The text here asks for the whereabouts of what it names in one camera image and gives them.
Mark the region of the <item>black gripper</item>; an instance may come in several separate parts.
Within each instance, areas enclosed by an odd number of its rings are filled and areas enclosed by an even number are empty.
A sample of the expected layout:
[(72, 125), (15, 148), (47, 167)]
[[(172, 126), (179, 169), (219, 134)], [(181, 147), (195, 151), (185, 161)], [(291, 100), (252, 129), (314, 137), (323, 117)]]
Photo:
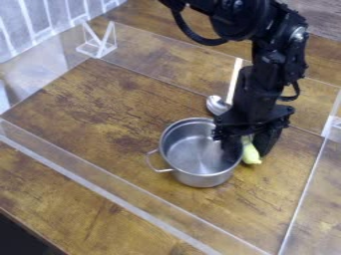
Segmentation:
[(239, 72), (232, 108), (213, 119), (212, 136), (221, 139), (220, 159), (225, 162), (241, 159), (241, 137), (248, 134), (255, 134), (253, 145), (265, 157), (279, 142), (283, 129), (289, 127), (295, 108), (279, 105), (281, 91), (276, 88), (267, 91), (263, 85), (252, 67), (244, 67)]

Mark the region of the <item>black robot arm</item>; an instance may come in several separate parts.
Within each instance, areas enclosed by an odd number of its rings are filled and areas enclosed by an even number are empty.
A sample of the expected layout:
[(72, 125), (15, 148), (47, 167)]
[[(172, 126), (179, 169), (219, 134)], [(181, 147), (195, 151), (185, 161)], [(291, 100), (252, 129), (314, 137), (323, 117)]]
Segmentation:
[[(241, 157), (243, 141), (253, 136), (261, 155), (272, 151), (289, 127), (296, 96), (283, 94), (306, 77), (307, 19), (276, 0), (160, 0), (169, 8), (183, 32), (196, 42), (219, 46), (231, 41), (252, 42), (252, 64), (239, 72), (231, 110), (213, 119), (213, 138), (231, 159)], [(192, 8), (209, 17), (216, 39), (200, 36), (181, 12)]]

